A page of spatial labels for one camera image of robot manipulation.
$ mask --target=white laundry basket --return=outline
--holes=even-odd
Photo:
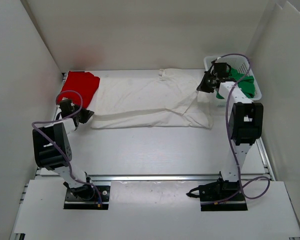
[[[211,67],[211,62],[215,59],[217,59],[220,56],[206,56],[204,58],[204,67],[205,70],[207,71]],[[216,63],[227,63],[231,66],[231,68],[236,69],[240,74],[245,74],[246,71],[249,68],[249,63],[247,59],[243,56],[239,55],[230,55],[230,56],[225,56],[216,61]],[[252,70],[249,71],[248,76],[253,76],[254,78],[254,87],[255,87],[255,93],[254,93],[254,98],[251,98],[252,101],[260,100],[262,97],[260,88],[258,86],[256,77]],[[217,98],[217,92],[214,91],[212,101],[216,106],[225,106],[227,100],[226,99],[219,99]]]

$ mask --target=white wall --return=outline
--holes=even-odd
[[[28,0],[62,71],[203,67],[245,53],[268,0]]]
[[[0,0],[0,240],[35,174],[31,122],[50,119],[62,75],[18,0]]]
[[[262,138],[300,221],[300,13],[288,2],[273,12],[252,69],[264,105]]]

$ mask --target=green cloth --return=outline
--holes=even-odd
[[[244,74],[238,73],[238,71],[234,68],[231,68],[230,78],[233,78],[235,81],[238,81]],[[238,87],[241,91],[246,95],[247,98],[252,99],[255,96],[255,85],[254,85],[254,77],[246,76],[241,82],[238,83]],[[224,99],[219,92],[217,92],[216,97],[218,99]]]

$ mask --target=white garment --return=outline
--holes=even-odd
[[[196,91],[200,81],[171,68],[156,78],[102,77],[91,127],[211,128],[207,95]]]

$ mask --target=red cloth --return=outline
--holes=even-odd
[[[66,90],[78,92],[83,99],[82,107],[86,109],[97,91],[99,83],[100,78],[90,72],[70,71],[61,92]],[[57,102],[59,103],[62,98],[71,99],[74,104],[80,105],[80,97],[74,92],[61,94]]]

